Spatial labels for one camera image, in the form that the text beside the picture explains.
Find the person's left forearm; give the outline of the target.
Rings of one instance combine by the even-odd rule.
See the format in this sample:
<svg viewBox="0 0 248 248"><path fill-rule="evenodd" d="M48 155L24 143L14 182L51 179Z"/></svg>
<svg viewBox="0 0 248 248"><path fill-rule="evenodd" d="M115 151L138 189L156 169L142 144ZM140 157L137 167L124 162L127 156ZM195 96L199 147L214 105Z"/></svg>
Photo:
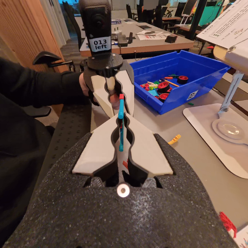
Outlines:
<svg viewBox="0 0 248 248"><path fill-rule="evenodd" d="M80 73L37 72L0 58L1 107L87 103L79 83Z"/></svg>

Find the black pole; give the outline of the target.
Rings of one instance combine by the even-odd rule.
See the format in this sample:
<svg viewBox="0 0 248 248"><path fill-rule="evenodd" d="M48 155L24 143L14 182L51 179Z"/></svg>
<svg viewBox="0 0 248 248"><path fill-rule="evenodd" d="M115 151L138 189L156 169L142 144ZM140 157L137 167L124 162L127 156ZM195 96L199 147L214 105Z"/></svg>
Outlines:
<svg viewBox="0 0 248 248"><path fill-rule="evenodd" d="M206 6L207 0L199 0L198 5L194 14L193 21L191 23L190 30L187 35L187 39L193 40L195 32L197 30L198 24L200 22L201 16L203 14L204 8Z"/></svg>

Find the black perforated board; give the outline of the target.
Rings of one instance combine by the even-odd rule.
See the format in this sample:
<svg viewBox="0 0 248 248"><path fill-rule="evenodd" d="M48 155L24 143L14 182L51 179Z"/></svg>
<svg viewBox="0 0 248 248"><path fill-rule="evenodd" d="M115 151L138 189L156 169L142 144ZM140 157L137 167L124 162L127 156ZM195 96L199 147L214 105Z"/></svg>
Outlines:
<svg viewBox="0 0 248 248"><path fill-rule="evenodd" d="M45 155L35 189L51 169L51 167L91 130L92 104L64 105L57 122L50 145Z"/></svg>

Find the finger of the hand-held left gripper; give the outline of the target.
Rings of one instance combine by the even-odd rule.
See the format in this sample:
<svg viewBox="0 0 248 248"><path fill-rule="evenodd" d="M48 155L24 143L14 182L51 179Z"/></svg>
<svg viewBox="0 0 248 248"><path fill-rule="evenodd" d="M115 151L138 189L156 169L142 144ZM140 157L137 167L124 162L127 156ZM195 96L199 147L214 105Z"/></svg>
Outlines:
<svg viewBox="0 0 248 248"><path fill-rule="evenodd" d="M95 75L91 76L91 81L93 85L93 95L100 105L100 107L103 109L105 114L112 118L114 116L114 111L112 104L110 103L110 94L107 88L107 81L105 77Z"/></svg>
<svg viewBox="0 0 248 248"><path fill-rule="evenodd" d="M115 75L115 90L117 95L124 95L124 106L127 113L134 114L134 84L131 82L127 71L119 71Z"/></svg>

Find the teal toy rod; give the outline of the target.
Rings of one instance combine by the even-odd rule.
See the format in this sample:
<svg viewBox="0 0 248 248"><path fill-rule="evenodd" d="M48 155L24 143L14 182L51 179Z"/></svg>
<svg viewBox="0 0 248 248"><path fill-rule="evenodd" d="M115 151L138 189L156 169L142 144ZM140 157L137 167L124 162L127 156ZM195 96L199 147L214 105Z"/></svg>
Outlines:
<svg viewBox="0 0 248 248"><path fill-rule="evenodd" d="M119 151L123 152L123 121L124 121L124 100L119 100L119 113L118 118L121 121L120 125L120 145L119 145Z"/></svg>

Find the blue parts bin with tag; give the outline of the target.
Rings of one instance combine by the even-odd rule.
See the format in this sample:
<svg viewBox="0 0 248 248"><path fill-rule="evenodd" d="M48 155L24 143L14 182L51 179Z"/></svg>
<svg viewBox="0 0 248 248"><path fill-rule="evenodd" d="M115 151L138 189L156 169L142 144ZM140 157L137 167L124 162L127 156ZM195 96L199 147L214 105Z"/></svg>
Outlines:
<svg viewBox="0 0 248 248"><path fill-rule="evenodd" d="M160 115L207 94L230 68L220 61L187 51L167 53L132 62L130 65L134 71L135 95ZM182 84L176 78L170 80L179 87L171 85L172 90L164 102L140 86L172 74L186 76L188 81Z"/></svg>

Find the instruction sheet board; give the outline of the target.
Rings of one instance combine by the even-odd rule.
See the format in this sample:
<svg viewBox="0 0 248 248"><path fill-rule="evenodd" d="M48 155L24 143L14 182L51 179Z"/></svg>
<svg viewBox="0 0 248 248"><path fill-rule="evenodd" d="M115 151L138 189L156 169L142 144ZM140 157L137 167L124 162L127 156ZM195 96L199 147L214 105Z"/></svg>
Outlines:
<svg viewBox="0 0 248 248"><path fill-rule="evenodd" d="M216 20L197 35L214 44L214 57L248 74L248 1L235 1Z"/></svg>

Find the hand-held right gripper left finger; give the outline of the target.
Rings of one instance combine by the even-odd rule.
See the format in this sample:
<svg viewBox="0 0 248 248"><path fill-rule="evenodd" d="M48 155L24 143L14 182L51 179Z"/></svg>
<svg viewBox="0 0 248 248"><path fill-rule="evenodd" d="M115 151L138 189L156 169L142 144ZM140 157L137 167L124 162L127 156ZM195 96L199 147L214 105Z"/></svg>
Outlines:
<svg viewBox="0 0 248 248"><path fill-rule="evenodd" d="M115 175L118 172L117 150L119 139L118 114L97 127L83 149L72 173L82 175Z"/></svg>

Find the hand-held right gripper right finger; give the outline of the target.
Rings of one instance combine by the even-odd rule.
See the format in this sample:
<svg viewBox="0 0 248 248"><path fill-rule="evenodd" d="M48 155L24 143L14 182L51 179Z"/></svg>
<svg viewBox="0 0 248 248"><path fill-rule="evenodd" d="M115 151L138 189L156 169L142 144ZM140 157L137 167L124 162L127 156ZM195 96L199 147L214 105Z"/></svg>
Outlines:
<svg viewBox="0 0 248 248"><path fill-rule="evenodd" d="M131 177L155 177L172 175L173 170L166 159L154 133L125 113L128 150L128 171Z"/></svg>

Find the papers on neighbouring table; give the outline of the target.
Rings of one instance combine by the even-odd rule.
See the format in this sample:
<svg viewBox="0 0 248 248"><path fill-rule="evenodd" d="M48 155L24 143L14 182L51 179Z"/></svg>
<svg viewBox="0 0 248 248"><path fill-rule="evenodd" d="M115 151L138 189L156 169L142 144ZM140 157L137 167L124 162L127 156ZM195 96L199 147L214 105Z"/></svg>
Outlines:
<svg viewBox="0 0 248 248"><path fill-rule="evenodd" d="M165 40L170 33L164 33L160 31L151 31L151 30L143 30L141 32L136 33L137 37L141 41L145 40Z"/></svg>

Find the yellow fan toy connector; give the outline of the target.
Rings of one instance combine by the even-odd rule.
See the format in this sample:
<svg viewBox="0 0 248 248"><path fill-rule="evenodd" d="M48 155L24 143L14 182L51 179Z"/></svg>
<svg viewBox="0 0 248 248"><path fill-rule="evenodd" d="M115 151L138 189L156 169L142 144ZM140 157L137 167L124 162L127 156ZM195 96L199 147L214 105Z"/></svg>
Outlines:
<svg viewBox="0 0 248 248"><path fill-rule="evenodd" d="M178 142L178 140L181 138L181 135L176 135L171 141L168 142L169 145L172 145L176 142Z"/></svg>

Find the wooden column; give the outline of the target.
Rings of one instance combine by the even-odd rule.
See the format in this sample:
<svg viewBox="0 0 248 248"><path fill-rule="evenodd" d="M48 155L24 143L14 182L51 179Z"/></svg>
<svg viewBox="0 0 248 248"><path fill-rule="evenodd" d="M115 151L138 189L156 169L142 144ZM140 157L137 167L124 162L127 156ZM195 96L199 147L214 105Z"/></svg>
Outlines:
<svg viewBox="0 0 248 248"><path fill-rule="evenodd" d="M33 65L42 51L63 55L40 1L0 1L1 38L14 52L19 63L36 71L64 72L67 65L48 68L45 64Z"/></svg>

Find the person's left hand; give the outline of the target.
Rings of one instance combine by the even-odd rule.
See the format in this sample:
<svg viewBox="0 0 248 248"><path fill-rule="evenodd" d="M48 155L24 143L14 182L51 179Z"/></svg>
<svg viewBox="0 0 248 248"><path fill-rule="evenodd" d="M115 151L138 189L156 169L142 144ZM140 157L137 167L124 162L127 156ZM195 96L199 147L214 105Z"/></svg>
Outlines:
<svg viewBox="0 0 248 248"><path fill-rule="evenodd" d="M79 84L82 88L83 94L87 96L95 106L99 106L97 100L93 96L93 93L89 90L84 80L84 73L79 76ZM110 94L110 103L114 110L119 110L119 96L114 92Z"/></svg>

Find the white stand base board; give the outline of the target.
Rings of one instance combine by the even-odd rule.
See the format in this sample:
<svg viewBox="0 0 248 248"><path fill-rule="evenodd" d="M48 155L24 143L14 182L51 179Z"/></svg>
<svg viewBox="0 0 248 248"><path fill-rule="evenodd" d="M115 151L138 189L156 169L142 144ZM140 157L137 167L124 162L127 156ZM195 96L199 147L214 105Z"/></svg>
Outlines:
<svg viewBox="0 0 248 248"><path fill-rule="evenodd" d="M184 117L234 175L248 179L248 122L233 109L220 111L221 104L190 107Z"/></svg>

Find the green tote bag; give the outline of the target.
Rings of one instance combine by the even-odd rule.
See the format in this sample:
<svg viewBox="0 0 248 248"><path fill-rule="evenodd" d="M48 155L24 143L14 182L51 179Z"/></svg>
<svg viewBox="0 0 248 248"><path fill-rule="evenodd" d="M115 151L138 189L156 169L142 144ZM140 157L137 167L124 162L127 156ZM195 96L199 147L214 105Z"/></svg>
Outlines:
<svg viewBox="0 0 248 248"><path fill-rule="evenodd" d="M222 9L223 9L223 7L221 9L220 9L220 7L221 7L220 5L206 6L204 8L203 14L201 16L201 19L200 19L198 25L203 26L203 25L206 25L207 23L211 23L213 20L215 20L217 13L219 16Z"/></svg>

